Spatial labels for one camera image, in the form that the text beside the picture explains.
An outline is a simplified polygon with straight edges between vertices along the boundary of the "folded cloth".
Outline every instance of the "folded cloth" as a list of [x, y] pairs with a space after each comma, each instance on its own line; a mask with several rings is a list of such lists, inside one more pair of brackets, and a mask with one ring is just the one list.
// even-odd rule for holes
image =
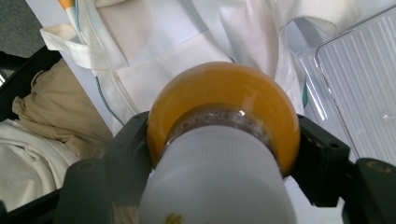
[[99, 158], [112, 139], [102, 117], [65, 61], [32, 80], [32, 93], [16, 97], [17, 122], [34, 133], [59, 140], [80, 159]]
[[60, 188], [67, 168], [76, 161], [63, 143], [12, 120], [0, 122], [0, 200], [8, 211]]

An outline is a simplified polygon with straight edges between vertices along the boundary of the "clear plastic tray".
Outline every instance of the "clear plastic tray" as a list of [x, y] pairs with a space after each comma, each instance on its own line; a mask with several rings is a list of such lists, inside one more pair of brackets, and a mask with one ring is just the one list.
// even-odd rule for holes
[[352, 160], [396, 164], [396, 7], [298, 55], [306, 115], [349, 143]]

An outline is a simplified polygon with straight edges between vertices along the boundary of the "white cylinder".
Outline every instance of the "white cylinder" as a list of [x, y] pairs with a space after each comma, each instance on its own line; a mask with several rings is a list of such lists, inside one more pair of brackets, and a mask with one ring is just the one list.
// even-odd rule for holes
[[270, 150], [227, 126], [197, 128], [172, 142], [139, 210], [148, 224], [296, 223]]

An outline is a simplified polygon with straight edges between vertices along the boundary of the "gray floor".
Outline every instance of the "gray floor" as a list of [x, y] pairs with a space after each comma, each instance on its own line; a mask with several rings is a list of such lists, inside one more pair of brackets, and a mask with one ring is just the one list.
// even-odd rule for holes
[[24, 0], [0, 0], [0, 50], [24, 58], [44, 46], [35, 14]]

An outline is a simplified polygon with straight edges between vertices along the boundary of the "beige fabric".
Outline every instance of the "beige fabric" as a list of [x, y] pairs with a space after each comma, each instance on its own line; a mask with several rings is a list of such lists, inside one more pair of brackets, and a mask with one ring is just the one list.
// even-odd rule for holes
[[102, 157], [112, 134], [61, 59], [32, 80], [32, 93], [16, 97], [17, 122], [49, 139], [64, 142], [80, 159]]
[[116, 206], [113, 205], [114, 223], [116, 224], [138, 224], [139, 213], [136, 206]]

